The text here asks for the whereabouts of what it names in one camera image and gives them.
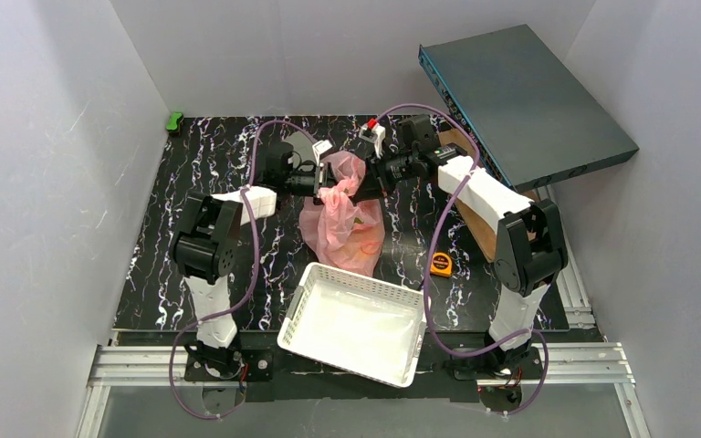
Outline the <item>pink plastic bag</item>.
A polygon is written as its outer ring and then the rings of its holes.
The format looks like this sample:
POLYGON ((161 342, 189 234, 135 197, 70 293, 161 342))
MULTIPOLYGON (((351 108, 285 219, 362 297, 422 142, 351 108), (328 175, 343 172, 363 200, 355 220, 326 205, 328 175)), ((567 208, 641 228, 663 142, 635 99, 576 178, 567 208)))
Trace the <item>pink plastic bag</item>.
POLYGON ((301 237, 321 264, 372 276, 386 233, 378 200, 351 200, 365 176, 365 162, 348 151, 335 152, 323 162, 338 183, 319 191, 321 205, 304 200, 298 219, 301 237))

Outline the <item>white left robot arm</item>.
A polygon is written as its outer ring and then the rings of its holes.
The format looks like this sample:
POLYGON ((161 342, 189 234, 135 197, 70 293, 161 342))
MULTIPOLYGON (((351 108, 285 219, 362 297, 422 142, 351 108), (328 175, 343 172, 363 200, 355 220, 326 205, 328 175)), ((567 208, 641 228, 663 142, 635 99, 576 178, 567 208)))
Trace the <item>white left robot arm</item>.
POLYGON ((169 256, 191 292, 198 320, 197 346, 188 350, 215 360, 233 352, 237 325, 227 277, 240 229, 274 215, 287 196, 314 198, 319 189, 333 186, 333 171, 320 162, 331 149, 329 141, 317 141, 303 162, 294 142, 281 141, 256 159, 252 186, 231 193, 187 194, 169 256))

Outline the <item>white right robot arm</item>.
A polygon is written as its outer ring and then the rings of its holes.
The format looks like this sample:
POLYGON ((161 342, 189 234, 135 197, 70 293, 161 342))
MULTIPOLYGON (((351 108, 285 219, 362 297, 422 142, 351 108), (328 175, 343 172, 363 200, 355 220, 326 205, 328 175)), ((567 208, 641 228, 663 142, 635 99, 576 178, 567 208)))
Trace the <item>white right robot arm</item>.
POLYGON ((550 199, 534 201, 493 178, 478 164, 478 155, 442 141, 426 115, 396 123, 395 151, 386 129, 370 119, 359 130, 374 153, 352 196, 354 203, 391 194, 397 183, 430 180, 478 216, 495 245, 489 260, 500 293, 486 345, 476 353, 487 367, 500 370, 528 355, 540 301, 568 264, 558 206, 550 199))

